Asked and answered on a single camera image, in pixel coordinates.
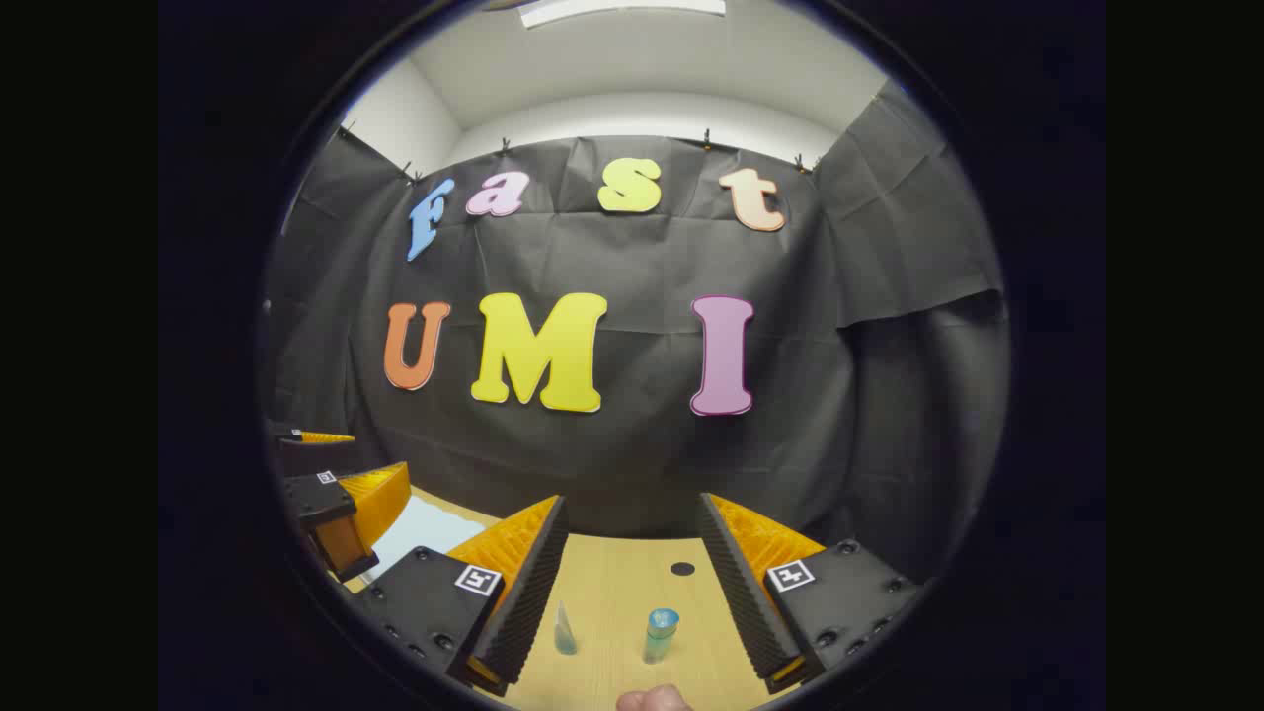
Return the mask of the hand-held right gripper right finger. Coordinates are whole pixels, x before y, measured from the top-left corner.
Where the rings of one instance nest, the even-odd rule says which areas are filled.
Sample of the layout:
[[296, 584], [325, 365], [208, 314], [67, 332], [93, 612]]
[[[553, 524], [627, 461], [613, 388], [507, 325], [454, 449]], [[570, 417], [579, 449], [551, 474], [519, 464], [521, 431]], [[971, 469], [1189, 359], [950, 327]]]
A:
[[854, 665], [921, 596], [852, 536], [824, 545], [710, 492], [698, 509], [739, 640], [771, 695]]

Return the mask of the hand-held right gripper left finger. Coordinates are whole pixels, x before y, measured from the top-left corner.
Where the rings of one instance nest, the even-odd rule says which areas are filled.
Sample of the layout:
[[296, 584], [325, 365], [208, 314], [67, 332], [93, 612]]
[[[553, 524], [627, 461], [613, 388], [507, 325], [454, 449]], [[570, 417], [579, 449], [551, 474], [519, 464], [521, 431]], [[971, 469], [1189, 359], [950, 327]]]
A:
[[566, 501], [551, 496], [450, 553], [412, 548], [354, 607], [411, 665], [503, 697], [530, 657], [568, 536]]

